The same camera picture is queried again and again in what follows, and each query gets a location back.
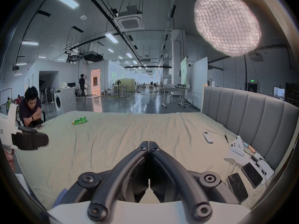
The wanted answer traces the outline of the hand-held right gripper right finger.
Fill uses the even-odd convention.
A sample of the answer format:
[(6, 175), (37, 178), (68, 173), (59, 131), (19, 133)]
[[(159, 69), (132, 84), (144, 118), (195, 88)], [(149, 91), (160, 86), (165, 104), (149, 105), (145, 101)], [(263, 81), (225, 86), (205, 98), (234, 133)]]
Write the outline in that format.
[(152, 141), (150, 188), (160, 203), (181, 201), (187, 221), (208, 221), (213, 215), (210, 201), (240, 205), (217, 173), (189, 171)]

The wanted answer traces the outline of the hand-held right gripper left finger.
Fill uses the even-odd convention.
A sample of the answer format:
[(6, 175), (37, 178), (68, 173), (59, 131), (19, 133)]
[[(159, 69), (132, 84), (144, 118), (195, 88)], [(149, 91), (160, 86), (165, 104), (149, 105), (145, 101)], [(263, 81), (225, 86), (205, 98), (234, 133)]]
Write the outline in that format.
[(53, 208), (53, 217), (58, 221), (113, 221), (118, 201), (139, 203), (149, 187), (148, 145), (142, 142), (111, 170), (80, 174)]

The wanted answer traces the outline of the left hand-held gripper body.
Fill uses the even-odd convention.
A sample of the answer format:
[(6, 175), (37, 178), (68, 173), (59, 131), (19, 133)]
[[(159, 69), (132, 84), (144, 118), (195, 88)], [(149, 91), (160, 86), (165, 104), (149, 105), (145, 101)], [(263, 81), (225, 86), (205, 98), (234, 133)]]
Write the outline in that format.
[(13, 144), (12, 134), (17, 134), (18, 128), (16, 125), (16, 113), (17, 105), (11, 104), (8, 114), (0, 113), (0, 138), (3, 149), (12, 154), (13, 150), (18, 149), (16, 145)]

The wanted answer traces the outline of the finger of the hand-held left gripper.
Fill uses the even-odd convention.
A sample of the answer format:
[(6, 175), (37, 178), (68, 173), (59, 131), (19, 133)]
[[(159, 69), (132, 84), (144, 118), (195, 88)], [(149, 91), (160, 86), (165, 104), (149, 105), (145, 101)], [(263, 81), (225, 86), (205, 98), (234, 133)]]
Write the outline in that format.
[(19, 126), (12, 134), (12, 144), (20, 150), (31, 151), (49, 144), (49, 137), (34, 128)]

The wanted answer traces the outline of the person's left hand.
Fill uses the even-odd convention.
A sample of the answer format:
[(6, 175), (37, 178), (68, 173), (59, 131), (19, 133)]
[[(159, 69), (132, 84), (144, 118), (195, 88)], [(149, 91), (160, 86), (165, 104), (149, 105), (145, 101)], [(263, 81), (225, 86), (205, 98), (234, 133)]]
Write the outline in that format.
[(9, 165), (10, 165), (13, 173), (15, 173), (15, 164), (14, 164), (13, 154), (10, 154), (5, 151), (5, 155), (6, 155), (7, 161), (9, 162)]

